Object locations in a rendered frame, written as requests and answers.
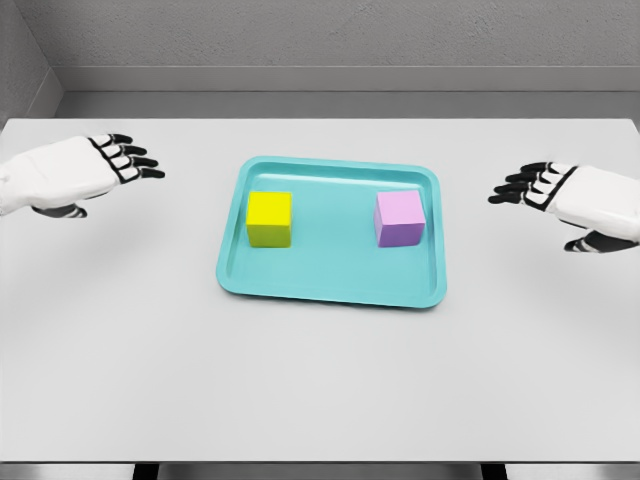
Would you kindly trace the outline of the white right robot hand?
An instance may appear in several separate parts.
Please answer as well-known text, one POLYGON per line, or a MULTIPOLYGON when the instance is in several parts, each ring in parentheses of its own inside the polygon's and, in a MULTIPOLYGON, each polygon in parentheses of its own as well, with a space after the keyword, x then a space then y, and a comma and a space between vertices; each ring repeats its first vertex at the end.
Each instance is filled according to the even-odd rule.
POLYGON ((640 180, 592 166, 524 165, 493 189, 493 205, 520 204, 554 215, 586 234, 564 245, 575 253, 613 253, 640 246, 640 180))

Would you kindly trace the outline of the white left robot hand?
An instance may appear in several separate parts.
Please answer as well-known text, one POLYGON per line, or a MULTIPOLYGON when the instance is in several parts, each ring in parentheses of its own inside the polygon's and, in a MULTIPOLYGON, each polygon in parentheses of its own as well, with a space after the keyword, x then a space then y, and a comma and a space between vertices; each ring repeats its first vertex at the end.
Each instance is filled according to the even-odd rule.
POLYGON ((80 201, 136 180, 165 177, 146 149, 114 133, 75 136, 25 151, 3 164, 12 172, 19 209, 29 207, 56 219, 84 218, 87 212, 80 201))

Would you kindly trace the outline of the pink purple cube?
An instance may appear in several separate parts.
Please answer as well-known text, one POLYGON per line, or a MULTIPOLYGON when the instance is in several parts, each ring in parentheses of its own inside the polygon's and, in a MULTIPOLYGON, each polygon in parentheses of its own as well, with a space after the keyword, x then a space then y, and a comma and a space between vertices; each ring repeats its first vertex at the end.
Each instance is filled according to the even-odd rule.
POLYGON ((380 248, 418 245, 425 225, 426 218, 418 190, 376 194, 374 227, 380 248))

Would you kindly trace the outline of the yellow cube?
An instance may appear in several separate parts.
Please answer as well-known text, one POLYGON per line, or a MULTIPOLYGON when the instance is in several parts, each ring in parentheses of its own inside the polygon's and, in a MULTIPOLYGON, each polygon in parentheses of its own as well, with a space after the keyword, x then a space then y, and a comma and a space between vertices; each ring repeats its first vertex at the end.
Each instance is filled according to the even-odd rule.
POLYGON ((289 248, 292 236, 292 194, 251 191, 245 220, 253 248, 289 248))

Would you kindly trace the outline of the teal rectangular tray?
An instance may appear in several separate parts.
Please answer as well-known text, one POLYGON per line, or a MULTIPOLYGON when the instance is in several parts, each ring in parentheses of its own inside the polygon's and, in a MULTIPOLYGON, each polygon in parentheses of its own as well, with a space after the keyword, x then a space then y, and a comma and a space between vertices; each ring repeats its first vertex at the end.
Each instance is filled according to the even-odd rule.
POLYGON ((406 308, 447 290, 441 188, 414 165, 257 156, 239 170, 216 267, 235 294, 406 308), (415 246, 381 248, 376 196, 416 190, 426 217, 415 246), (292 195, 292 245, 253 248, 245 217, 253 191, 292 195))

